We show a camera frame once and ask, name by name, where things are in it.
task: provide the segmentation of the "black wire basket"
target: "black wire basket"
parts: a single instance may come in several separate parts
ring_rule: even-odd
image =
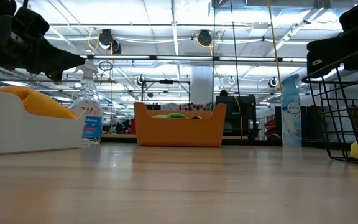
[[[328,156],[358,163],[358,158],[351,156],[351,144],[358,146],[358,69],[350,72],[343,67],[355,60],[358,51],[308,74],[302,81],[310,86],[319,114],[318,131],[323,135]]]

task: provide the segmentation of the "ceiling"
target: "ceiling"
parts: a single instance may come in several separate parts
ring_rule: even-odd
[[[16,0],[18,6],[22,0]],[[112,29],[112,34],[122,47],[122,55],[171,55],[171,56],[213,56],[247,57],[236,69],[234,60],[223,62],[200,62],[197,60],[108,60],[114,68],[104,72],[99,70],[98,78],[112,77],[118,84],[100,83],[102,103],[112,102],[131,105],[138,93],[128,94],[128,90],[139,90],[136,78],[142,75],[147,80],[190,80],[192,67],[215,66],[214,89],[223,87],[237,90],[239,77],[241,92],[275,91],[267,88],[267,82],[277,77],[274,61],[253,62],[254,57],[274,57],[273,33],[270,26],[269,8],[264,1],[232,0],[30,0],[29,7],[50,23],[51,29],[45,38],[54,46],[80,55],[110,55],[108,50],[95,47],[101,29]],[[293,73],[306,75],[306,45],[312,40],[325,39],[338,35],[342,29],[339,16],[350,9],[355,1],[314,1],[276,0],[272,7],[272,20],[277,56],[281,58],[301,58],[296,63],[280,63],[281,78]],[[201,29],[209,30],[214,39],[213,49],[202,47],[196,40]],[[98,67],[100,62],[93,60]],[[80,80],[81,72],[72,74],[74,69],[64,73],[64,80]],[[0,78],[36,78],[41,82],[29,83],[36,89],[45,90],[51,96],[62,95],[75,99],[75,83],[56,85],[46,80],[44,75],[34,76],[24,70],[14,72],[0,69]],[[47,91],[64,89],[67,92]],[[165,90],[153,100],[187,100],[186,90],[180,85],[154,84],[150,90]]]

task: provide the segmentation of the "orange plastic bin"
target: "orange plastic bin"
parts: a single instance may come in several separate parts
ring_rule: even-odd
[[[219,147],[222,143],[226,105],[213,111],[148,110],[143,103],[134,103],[136,137],[140,146]],[[180,113],[188,118],[157,119],[155,115]]]

